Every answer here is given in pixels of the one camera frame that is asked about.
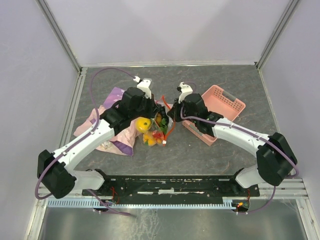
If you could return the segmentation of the clear zip top bag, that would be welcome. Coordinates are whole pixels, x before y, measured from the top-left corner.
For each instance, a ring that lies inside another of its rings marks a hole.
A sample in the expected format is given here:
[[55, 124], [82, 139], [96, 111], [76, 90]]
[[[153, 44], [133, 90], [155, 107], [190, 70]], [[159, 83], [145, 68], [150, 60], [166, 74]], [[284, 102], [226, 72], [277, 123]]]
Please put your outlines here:
[[159, 100], [156, 100], [156, 103], [164, 106], [165, 108], [165, 117], [162, 118], [160, 116], [160, 114], [157, 114], [156, 118], [150, 118], [152, 121], [152, 124], [150, 126], [150, 129], [148, 130], [147, 133], [152, 134], [153, 131], [162, 131], [165, 134], [165, 138], [162, 144], [156, 144], [156, 145], [160, 145], [160, 146], [165, 146], [167, 144], [167, 140], [169, 138], [169, 135], [172, 133], [173, 129], [175, 128], [176, 123], [169, 117], [167, 116], [167, 112], [171, 109], [171, 107], [173, 106], [172, 104], [168, 104], [165, 96], [162, 95], [161, 98]]

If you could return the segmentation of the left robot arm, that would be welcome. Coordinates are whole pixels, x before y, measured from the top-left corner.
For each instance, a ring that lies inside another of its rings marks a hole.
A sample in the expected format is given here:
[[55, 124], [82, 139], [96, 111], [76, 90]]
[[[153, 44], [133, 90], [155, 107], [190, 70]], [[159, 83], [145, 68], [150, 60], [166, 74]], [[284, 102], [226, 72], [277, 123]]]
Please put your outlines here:
[[99, 195], [106, 195], [111, 183], [104, 178], [104, 173], [100, 170], [77, 171], [75, 167], [103, 142], [128, 128], [135, 119], [152, 119], [165, 113], [164, 106], [156, 103], [153, 94], [148, 95], [137, 87], [128, 88], [120, 100], [98, 113], [93, 126], [73, 141], [54, 152], [45, 149], [38, 155], [38, 183], [57, 199], [75, 189], [95, 190]]

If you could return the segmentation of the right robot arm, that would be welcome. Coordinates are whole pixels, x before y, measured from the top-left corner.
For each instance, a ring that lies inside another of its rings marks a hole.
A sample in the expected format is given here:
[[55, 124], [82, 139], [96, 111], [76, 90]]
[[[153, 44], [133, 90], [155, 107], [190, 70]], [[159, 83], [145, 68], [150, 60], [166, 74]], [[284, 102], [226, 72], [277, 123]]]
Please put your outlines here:
[[236, 196], [260, 183], [277, 187], [297, 169], [297, 158], [282, 134], [263, 134], [235, 124], [209, 111], [198, 93], [191, 93], [183, 100], [176, 99], [167, 114], [175, 122], [190, 121], [201, 133], [230, 142], [256, 158], [255, 165], [233, 175], [229, 189]]

